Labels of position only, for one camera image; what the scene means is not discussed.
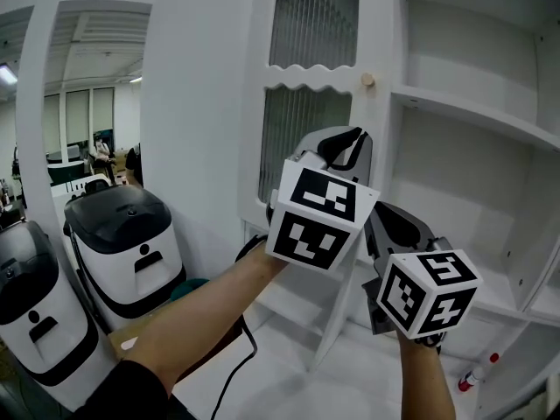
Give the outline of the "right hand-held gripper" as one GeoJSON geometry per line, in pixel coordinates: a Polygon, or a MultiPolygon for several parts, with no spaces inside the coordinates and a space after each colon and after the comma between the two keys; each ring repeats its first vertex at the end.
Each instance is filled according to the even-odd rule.
{"type": "Polygon", "coordinates": [[[464,250],[398,206],[376,202],[365,234],[379,273],[362,285],[372,333],[395,331],[435,347],[471,310],[481,274],[464,250]]]}

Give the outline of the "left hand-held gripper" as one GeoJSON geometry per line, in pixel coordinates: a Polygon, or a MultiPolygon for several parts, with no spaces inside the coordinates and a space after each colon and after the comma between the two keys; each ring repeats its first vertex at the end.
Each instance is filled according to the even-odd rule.
{"type": "Polygon", "coordinates": [[[373,140],[358,127],[333,126],[304,135],[293,152],[299,159],[284,161],[279,189],[270,200],[266,253],[307,269],[335,271],[380,195],[368,187],[372,156],[373,140]]]}

